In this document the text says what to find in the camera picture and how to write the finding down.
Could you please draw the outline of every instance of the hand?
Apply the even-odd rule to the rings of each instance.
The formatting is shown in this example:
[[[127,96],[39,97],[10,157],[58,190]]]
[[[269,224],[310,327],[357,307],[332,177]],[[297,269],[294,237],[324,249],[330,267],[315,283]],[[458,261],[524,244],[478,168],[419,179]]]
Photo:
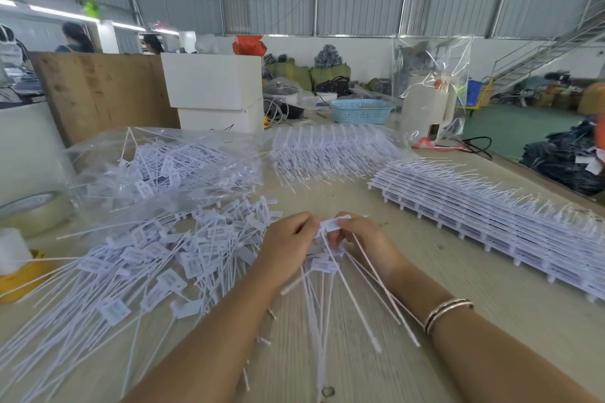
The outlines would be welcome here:
[[[351,219],[338,220],[338,226],[342,229],[328,233],[328,243],[332,249],[336,249],[346,239],[354,247],[350,251],[351,256],[367,267],[366,258],[359,249],[359,245],[353,236],[354,233],[385,284],[393,275],[398,274],[406,265],[410,264],[377,224],[370,219],[350,212],[339,212],[337,217],[344,215],[350,215]]]
[[[301,212],[271,224],[254,265],[266,270],[276,287],[284,284],[304,262],[320,223],[309,212]]]

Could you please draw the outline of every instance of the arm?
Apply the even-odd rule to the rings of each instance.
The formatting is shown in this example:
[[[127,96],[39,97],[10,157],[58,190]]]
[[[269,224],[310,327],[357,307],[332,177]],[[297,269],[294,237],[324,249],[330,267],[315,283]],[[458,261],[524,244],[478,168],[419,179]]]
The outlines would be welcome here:
[[[122,402],[231,401],[267,308],[303,263],[319,223],[301,213],[271,224],[242,280]]]
[[[351,216],[351,220],[338,221],[343,230],[330,233],[330,245],[336,246],[342,239],[355,242],[355,233],[387,289],[421,321],[454,298],[400,254],[377,224]],[[367,265],[356,245],[352,254]],[[600,402],[549,361],[469,308],[456,308],[441,316],[431,338],[469,402]]]

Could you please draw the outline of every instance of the blue plastic basket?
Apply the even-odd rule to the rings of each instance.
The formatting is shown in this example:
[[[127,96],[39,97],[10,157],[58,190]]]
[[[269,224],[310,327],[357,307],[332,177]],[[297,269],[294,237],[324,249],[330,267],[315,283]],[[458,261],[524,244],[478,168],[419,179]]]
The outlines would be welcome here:
[[[395,108],[380,99],[339,99],[328,104],[336,123],[385,124]]]

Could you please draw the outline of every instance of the gold bangle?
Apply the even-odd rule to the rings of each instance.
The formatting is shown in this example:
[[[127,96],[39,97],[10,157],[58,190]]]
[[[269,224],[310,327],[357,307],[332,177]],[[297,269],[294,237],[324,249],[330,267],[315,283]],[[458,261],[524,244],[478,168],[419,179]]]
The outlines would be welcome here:
[[[433,328],[433,325],[439,317],[441,317],[446,312],[455,308],[459,308],[461,306],[468,306],[471,309],[473,309],[474,307],[473,303],[469,300],[466,300],[465,298],[455,298],[453,300],[445,301],[444,303],[441,303],[435,309],[433,309],[428,315],[427,321],[424,323],[424,332],[426,333],[426,335],[428,337],[431,336],[431,330]]]

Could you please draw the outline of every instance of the wooden table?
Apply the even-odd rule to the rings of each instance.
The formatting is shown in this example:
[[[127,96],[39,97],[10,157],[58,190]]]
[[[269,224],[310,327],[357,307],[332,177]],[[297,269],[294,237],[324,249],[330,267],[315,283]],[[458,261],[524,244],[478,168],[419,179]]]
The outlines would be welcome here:
[[[521,188],[521,192],[540,193],[561,205],[568,201],[532,181],[477,155],[450,152],[426,156],[443,156],[476,168],[503,188]],[[329,218],[340,210],[369,214],[379,223],[397,247],[420,268],[449,291],[468,297],[477,311],[509,332],[563,371],[605,398],[605,309],[602,303],[591,304],[583,294],[562,283],[553,285],[546,277],[527,266],[515,267],[509,257],[496,251],[486,253],[471,240],[460,240],[450,230],[438,230],[429,219],[417,219],[413,213],[401,212],[394,203],[384,203],[378,190],[368,190],[366,180],[315,182],[310,188],[297,187],[296,193],[282,188],[272,173],[259,191],[279,202],[274,209],[284,214],[309,210]],[[65,241],[54,236],[65,230],[53,230],[33,242],[49,256],[65,254]],[[328,345],[329,382],[335,396],[325,403],[416,403],[459,402],[459,392],[435,351],[423,338],[417,348],[403,327],[398,326],[376,300],[365,281],[343,262],[344,275],[367,315],[383,352],[374,353],[359,317],[341,281],[335,279],[332,318]],[[170,322],[168,302],[151,313],[141,324],[134,376],[140,374],[158,339]],[[8,338],[32,315],[33,302],[0,306],[0,341]],[[245,403],[314,402],[315,364],[310,351],[307,313],[303,290],[299,286],[273,305],[277,320],[270,317],[261,334],[271,346],[259,344],[250,358],[248,376],[251,391],[240,389],[238,401]],[[170,331],[160,354],[190,330],[193,320],[178,321]],[[420,330],[412,327],[420,336]],[[79,366],[65,381],[53,401],[112,402],[119,400],[126,361],[134,328],[125,331],[113,343]],[[34,382],[35,370],[24,384]],[[0,390],[5,374],[0,373]],[[19,389],[3,400],[19,401]]]

